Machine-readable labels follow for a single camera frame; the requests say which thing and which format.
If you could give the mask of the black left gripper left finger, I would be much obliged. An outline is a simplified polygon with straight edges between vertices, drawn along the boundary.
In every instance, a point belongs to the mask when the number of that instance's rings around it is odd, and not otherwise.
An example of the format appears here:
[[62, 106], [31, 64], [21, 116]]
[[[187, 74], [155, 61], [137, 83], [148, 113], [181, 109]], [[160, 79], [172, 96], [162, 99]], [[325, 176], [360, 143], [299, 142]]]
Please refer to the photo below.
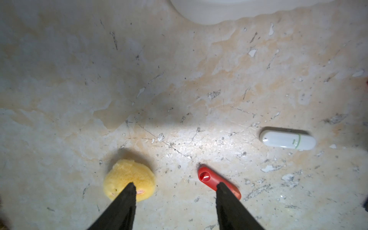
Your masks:
[[136, 213], [136, 187], [129, 183], [88, 230], [132, 230]]

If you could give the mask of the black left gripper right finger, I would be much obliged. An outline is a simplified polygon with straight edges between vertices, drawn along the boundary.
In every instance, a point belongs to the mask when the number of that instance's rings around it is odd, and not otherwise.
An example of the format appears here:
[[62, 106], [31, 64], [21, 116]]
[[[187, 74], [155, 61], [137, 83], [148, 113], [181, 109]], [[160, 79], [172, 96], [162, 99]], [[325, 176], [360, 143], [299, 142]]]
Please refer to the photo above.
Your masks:
[[264, 230], [223, 182], [217, 185], [216, 195], [220, 230]]

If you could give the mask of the white usb drive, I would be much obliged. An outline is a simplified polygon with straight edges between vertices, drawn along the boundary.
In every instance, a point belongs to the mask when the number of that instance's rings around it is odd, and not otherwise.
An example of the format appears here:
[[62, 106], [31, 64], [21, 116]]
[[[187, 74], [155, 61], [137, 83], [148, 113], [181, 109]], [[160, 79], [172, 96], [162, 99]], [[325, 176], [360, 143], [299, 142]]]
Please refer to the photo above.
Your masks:
[[286, 132], [278, 130], [264, 130], [259, 139], [269, 147], [280, 147], [296, 150], [311, 150], [316, 146], [316, 139], [309, 134]]

